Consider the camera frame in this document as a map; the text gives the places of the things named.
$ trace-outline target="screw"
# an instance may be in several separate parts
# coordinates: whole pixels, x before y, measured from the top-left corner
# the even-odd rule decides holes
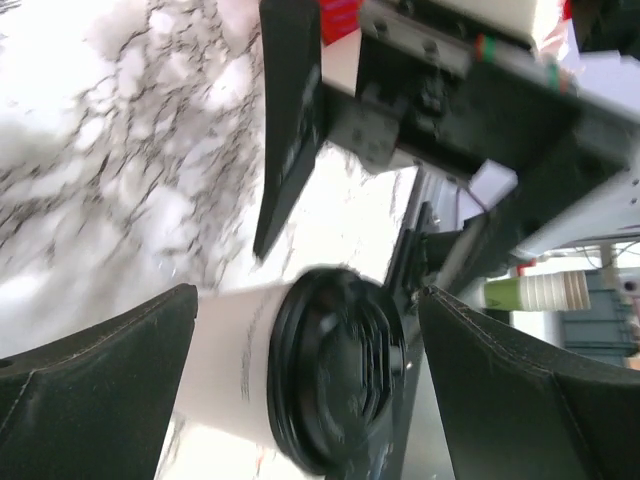
[[[433,40],[425,40],[422,44],[424,53],[427,58],[433,58],[438,56],[438,44]]]
[[[353,131],[353,135],[351,136],[351,139],[353,140],[354,143],[362,142],[362,130],[360,130],[359,128],[356,128]]]
[[[389,32],[387,22],[384,20],[376,20],[373,22],[373,28],[376,29],[376,33],[379,37],[385,36]]]

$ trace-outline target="cable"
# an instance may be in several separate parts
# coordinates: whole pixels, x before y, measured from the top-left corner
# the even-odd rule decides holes
[[[611,259],[611,261],[609,261],[608,263],[606,263],[605,265],[602,265],[601,267],[598,267],[597,265],[595,265],[592,261],[591,258],[589,257],[589,252],[587,250],[587,247],[582,247],[580,249],[578,249],[579,251],[582,251],[582,253],[584,254],[584,257],[587,259],[587,261],[589,262],[589,264],[595,268],[595,269],[601,269],[601,268],[609,268],[610,266],[613,265],[613,263],[618,259],[618,257],[620,257],[620,255],[622,255],[623,253],[625,253],[627,250],[629,250],[631,247],[633,247],[634,245],[638,245],[640,244],[640,241],[635,241],[630,243],[629,245],[627,245],[626,247],[624,247],[621,250],[617,250],[616,254],[613,256],[613,258]],[[640,255],[636,252],[629,252],[629,253],[633,253],[635,255]]]

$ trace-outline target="black cup lid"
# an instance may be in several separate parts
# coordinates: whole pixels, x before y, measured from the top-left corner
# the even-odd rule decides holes
[[[404,339],[397,309],[381,287],[344,269],[316,272],[309,283],[306,295],[296,294],[298,308],[288,309],[296,333],[287,335],[294,345],[288,365],[280,364],[288,375],[281,385],[289,386],[283,391],[292,402],[297,449],[312,452],[316,467],[307,470],[323,474],[320,465],[349,461],[390,414],[404,374]],[[287,346],[280,342],[279,349]]]

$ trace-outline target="black plastic panel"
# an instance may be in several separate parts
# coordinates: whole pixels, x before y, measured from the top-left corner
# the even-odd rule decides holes
[[[581,52],[617,50],[640,60],[639,0],[573,0],[572,14]]]
[[[0,361],[0,478],[155,476],[198,309],[180,285]]]
[[[304,188],[324,141],[320,7],[263,0],[265,181],[254,253],[264,258]]]
[[[553,347],[435,287],[420,324],[457,480],[639,478],[628,439],[640,372]]]

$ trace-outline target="wire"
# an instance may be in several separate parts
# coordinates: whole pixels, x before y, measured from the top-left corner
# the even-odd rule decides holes
[[[593,268],[595,268],[595,269],[601,269],[601,268],[609,268],[609,267],[611,267],[611,266],[614,264],[614,262],[618,259],[618,257],[620,257],[620,255],[622,255],[623,253],[625,253],[627,250],[629,250],[629,249],[630,249],[631,247],[633,247],[634,245],[638,245],[638,244],[640,244],[640,241],[632,242],[632,243],[630,243],[629,245],[627,245],[626,247],[624,247],[624,248],[622,248],[622,249],[620,249],[620,250],[617,250],[617,251],[616,251],[616,254],[613,256],[613,258],[612,258],[608,263],[606,263],[605,265],[602,265],[601,267],[598,267],[597,265],[595,265],[595,264],[591,261],[591,257],[589,257],[589,251],[587,250],[587,247],[582,247],[582,248],[580,248],[579,250],[580,250],[580,251],[582,251],[582,253],[584,254],[584,257],[587,259],[587,261],[589,262],[589,264],[590,264]],[[638,254],[638,253],[636,253],[636,252],[629,252],[629,253],[632,253],[632,254],[634,254],[634,255],[640,255],[640,254]]]
[[[469,198],[471,200],[473,200],[473,203],[475,203],[481,210],[482,213],[489,213],[489,207],[487,207],[482,200],[480,200],[480,198],[473,193],[473,191],[471,191],[471,189],[468,186],[462,186],[460,185],[460,183],[456,182],[456,200],[455,200],[455,224],[456,228],[458,228],[458,224],[460,223],[460,193],[462,193],[463,191],[469,195]]]

